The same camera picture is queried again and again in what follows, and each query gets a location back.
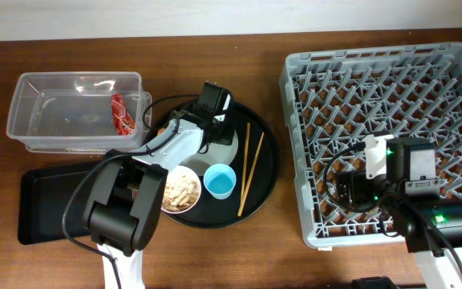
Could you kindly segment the light blue cup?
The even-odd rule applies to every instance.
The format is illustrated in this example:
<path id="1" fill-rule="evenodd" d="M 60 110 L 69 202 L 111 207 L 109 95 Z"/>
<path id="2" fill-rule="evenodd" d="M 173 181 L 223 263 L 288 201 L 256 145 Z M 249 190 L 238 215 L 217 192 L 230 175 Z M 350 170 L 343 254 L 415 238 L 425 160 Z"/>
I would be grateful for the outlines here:
<path id="1" fill-rule="evenodd" d="M 203 176 L 206 190 L 216 199 L 224 200 L 231 195 L 237 183 L 234 170 L 224 164 L 211 165 Z"/>

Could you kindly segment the wooden chopstick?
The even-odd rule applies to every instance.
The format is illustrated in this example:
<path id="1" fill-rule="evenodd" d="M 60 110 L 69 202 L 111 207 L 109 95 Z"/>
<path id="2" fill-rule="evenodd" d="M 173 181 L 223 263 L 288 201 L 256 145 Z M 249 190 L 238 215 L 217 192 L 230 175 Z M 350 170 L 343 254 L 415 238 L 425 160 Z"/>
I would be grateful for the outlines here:
<path id="1" fill-rule="evenodd" d="M 251 166 L 251 169 L 250 169 L 250 172 L 249 172 L 247 182 L 245 183 L 245 188 L 244 188 L 242 198 L 241 198 L 241 205 L 240 205 L 239 210 L 237 212 L 238 217 L 242 216 L 244 208 L 245 208 L 245 203 L 247 201 L 247 197 L 249 195 L 249 190 L 250 190 L 250 187 L 252 185 L 253 175 L 254 175 L 254 172 L 255 172 L 255 169 L 256 169 L 256 166 L 257 166 L 257 160 L 258 160 L 260 152 L 261 152 L 261 147 L 262 147 L 262 144 L 263 144 L 264 136 L 265 136 L 265 133 L 263 132 L 261 134 L 260 140 L 258 142 L 257 150 L 256 150 L 255 155 L 254 155 L 253 163 L 252 163 L 252 166 Z"/>
<path id="2" fill-rule="evenodd" d="M 247 163 L 248 163 L 249 137 L 250 137 L 250 123 L 247 123 L 247 125 L 246 125 L 246 134 L 245 134 L 245 143 L 244 143 L 242 178 L 241 178 L 241 201 L 243 201 L 244 193 L 245 193 L 245 183 L 246 183 L 245 179 L 246 179 Z"/>

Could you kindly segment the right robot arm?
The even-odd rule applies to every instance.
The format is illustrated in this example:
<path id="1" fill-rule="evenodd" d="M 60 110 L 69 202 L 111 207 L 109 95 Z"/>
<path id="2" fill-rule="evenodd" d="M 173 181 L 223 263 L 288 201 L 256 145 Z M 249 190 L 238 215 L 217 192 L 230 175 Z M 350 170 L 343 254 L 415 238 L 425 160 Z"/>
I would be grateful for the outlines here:
<path id="1" fill-rule="evenodd" d="M 432 142 L 370 134 L 343 152 L 358 151 L 366 168 L 336 173 L 328 198 L 345 211 L 390 216 L 425 286 L 462 288 L 462 200 L 441 197 Z"/>

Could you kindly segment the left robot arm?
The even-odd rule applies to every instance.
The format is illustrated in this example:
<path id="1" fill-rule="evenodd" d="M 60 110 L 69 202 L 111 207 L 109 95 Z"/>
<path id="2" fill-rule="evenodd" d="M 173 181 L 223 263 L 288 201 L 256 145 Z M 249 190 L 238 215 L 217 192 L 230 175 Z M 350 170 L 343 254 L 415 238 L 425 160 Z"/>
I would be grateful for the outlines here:
<path id="1" fill-rule="evenodd" d="M 233 145 L 228 117 L 176 112 L 165 130 L 128 153 L 110 151 L 89 171 L 94 181 L 81 222 L 94 246 L 69 241 L 103 260 L 106 288 L 142 288 L 143 250 L 158 225 L 168 175 L 214 144 Z"/>

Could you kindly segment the red snack wrapper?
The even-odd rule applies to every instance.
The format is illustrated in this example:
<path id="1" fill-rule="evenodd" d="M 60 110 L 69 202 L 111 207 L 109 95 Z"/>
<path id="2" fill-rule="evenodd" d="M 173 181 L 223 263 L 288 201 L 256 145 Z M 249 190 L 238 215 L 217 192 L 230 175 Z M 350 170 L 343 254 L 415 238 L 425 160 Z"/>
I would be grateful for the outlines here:
<path id="1" fill-rule="evenodd" d="M 122 96 L 117 93 L 111 96 L 111 112 L 115 130 L 121 136 L 135 132 L 136 124 L 126 109 Z"/>

